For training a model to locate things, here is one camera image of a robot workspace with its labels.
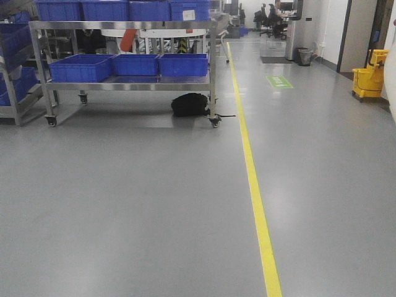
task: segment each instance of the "caster wheel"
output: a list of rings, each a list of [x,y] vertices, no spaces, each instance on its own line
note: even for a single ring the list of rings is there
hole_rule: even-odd
[[[220,125],[221,117],[216,116],[214,119],[209,119],[209,121],[212,123],[213,128],[217,128]]]
[[[48,116],[46,118],[50,127],[56,127],[57,122],[55,117]]]
[[[87,95],[79,95],[82,104],[88,103],[88,96]]]

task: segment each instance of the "blue storage bin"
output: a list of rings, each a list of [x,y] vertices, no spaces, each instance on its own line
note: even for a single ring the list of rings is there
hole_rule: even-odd
[[[168,0],[129,2],[129,20],[165,21],[171,20]]]
[[[85,20],[129,20],[128,0],[81,0]]]
[[[18,102],[25,98],[26,91],[20,79],[14,81],[14,90]],[[11,106],[6,83],[4,81],[0,81],[0,106]]]
[[[79,0],[35,0],[40,20],[82,20]]]
[[[243,37],[249,33],[249,29],[246,28],[245,26],[240,26],[239,27],[239,35],[240,37]]]
[[[36,69],[34,67],[23,67],[20,78],[24,85],[25,93],[38,83]]]
[[[207,54],[164,54],[159,59],[162,76],[206,76]]]
[[[20,11],[12,17],[12,22],[16,24],[26,24],[30,21],[29,11]]]
[[[0,56],[9,57],[32,43],[27,24],[0,24]]]
[[[51,63],[53,82],[101,82],[112,74],[111,54],[76,54]]]
[[[112,62],[115,75],[158,75],[156,54],[120,54]]]
[[[209,0],[171,0],[172,20],[209,20]]]

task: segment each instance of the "black bag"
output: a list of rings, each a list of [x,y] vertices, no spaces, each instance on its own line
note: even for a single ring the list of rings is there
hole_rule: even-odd
[[[175,116],[207,116],[208,98],[203,94],[188,93],[172,100],[172,110]]]

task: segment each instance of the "metal shelf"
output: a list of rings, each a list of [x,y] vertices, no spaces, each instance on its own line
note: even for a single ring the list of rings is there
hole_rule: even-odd
[[[38,39],[38,44],[42,47],[45,47],[47,42],[46,37]],[[7,92],[11,103],[11,106],[0,106],[0,118],[13,118],[15,124],[18,126],[22,124],[22,116],[43,96],[43,91],[41,85],[36,85],[36,87],[31,89],[31,93],[28,93],[23,100],[17,102],[14,84],[9,75],[16,67],[22,65],[33,55],[33,45],[28,45],[11,57],[0,57],[0,73],[3,74],[6,81]]]
[[[30,89],[27,96],[16,105],[18,115],[23,116],[42,96],[43,91],[41,85],[37,84]],[[0,118],[15,118],[12,106],[0,106]]]
[[[46,77],[46,71],[43,67],[43,59],[40,55],[41,46],[38,42],[40,34],[45,30],[70,30],[72,33],[73,52],[78,53],[77,38],[75,30],[82,29],[105,29],[105,30],[170,30],[170,29],[207,29],[210,33],[210,44],[216,44],[216,35],[218,24],[227,19],[226,15],[219,15],[212,20],[206,21],[170,21],[170,22],[93,22],[93,21],[70,21],[70,22],[29,22],[32,34],[35,56],[40,75],[40,81],[43,88],[43,96],[45,97],[47,114],[46,118],[51,127],[55,127],[56,116],[54,108],[50,100],[50,91],[57,96],[57,90],[79,90],[82,103],[87,103],[86,90],[106,90],[106,91],[209,91],[209,109],[208,118],[213,127],[217,127],[220,122],[219,115],[216,114],[216,61],[215,55],[210,54],[210,70],[207,77],[110,77],[103,82],[94,83],[74,83],[74,82],[51,82]]]
[[[105,29],[105,30],[124,30],[124,29],[209,29],[213,21],[170,21],[170,22],[100,22],[100,21],[68,21],[68,22],[30,22],[32,29],[48,30],[88,30],[88,29]]]
[[[113,76],[102,82],[50,82],[49,90],[91,91],[203,91],[210,90],[207,77],[129,77]]]

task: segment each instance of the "shelving unit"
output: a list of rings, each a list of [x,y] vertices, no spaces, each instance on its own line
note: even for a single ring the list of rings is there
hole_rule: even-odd
[[[9,14],[15,14],[20,11],[21,7],[28,6],[31,0],[16,0],[0,4],[0,18],[5,18]],[[44,40],[38,40],[42,48],[46,48]],[[0,37],[0,48],[3,47]],[[21,101],[17,101],[15,94],[14,82],[11,79],[11,72],[33,56],[33,46],[28,45],[12,58],[4,58],[0,56],[0,73],[6,83],[10,106],[0,106],[0,118],[12,118],[15,124],[21,126],[22,116],[41,98],[43,95],[40,85],[36,85],[29,90],[27,95]]]
[[[145,91],[209,91],[209,121],[213,127],[218,127],[221,117],[216,114],[216,60],[215,48],[212,50],[213,54],[209,55],[209,74],[207,77],[150,77],[145,79],[143,77],[110,77],[99,83],[52,83],[45,76],[45,69],[41,58],[41,48],[38,42],[39,35],[45,36],[45,30],[70,30],[72,35],[73,52],[78,53],[77,39],[75,30],[89,30],[89,29],[209,29],[210,44],[216,45],[216,35],[218,22],[216,19],[208,21],[170,21],[170,22],[97,22],[97,21],[70,21],[70,22],[30,22],[30,31],[32,34],[33,47],[35,56],[37,58],[37,66],[40,75],[40,80],[43,88],[43,96],[46,98],[47,114],[46,118],[51,127],[57,125],[57,114],[50,100],[50,90],[80,90],[80,99],[82,103],[87,102],[86,90],[145,90]]]

